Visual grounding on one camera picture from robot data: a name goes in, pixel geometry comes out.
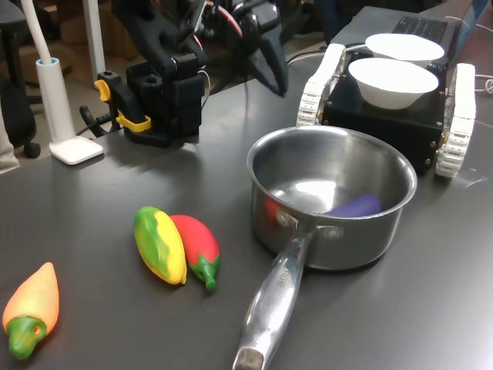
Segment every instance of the white lamp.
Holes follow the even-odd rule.
[[[51,136],[50,151],[53,156],[70,165],[102,154],[102,146],[75,135],[60,61],[49,54],[32,0],[21,0],[21,3],[40,57],[36,62],[36,71]]]

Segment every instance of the keyboard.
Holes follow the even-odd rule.
[[[439,44],[447,26],[448,22],[406,15],[402,17],[392,33],[416,35]]]

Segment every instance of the lamp base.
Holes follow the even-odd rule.
[[[57,143],[50,143],[49,149],[53,156],[69,165],[81,163],[102,154],[102,146],[80,136],[74,136],[71,139]]]

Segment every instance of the stainless steel saucepan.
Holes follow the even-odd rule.
[[[304,266],[339,271],[377,260],[417,180],[392,146],[328,126],[271,133],[253,145],[247,164],[253,232],[279,255],[246,314],[233,370],[264,370],[286,329]]]

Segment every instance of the screw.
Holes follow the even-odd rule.
[[[277,219],[277,223],[281,227],[289,226],[293,220],[286,212],[283,212],[282,210],[277,211],[276,219]]]
[[[337,226],[327,226],[324,227],[324,231],[322,231],[323,236],[329,239],[330,241],[333,241],[335,239],[338,239],[339,237],[342,236],[342,232],[339,227]]]

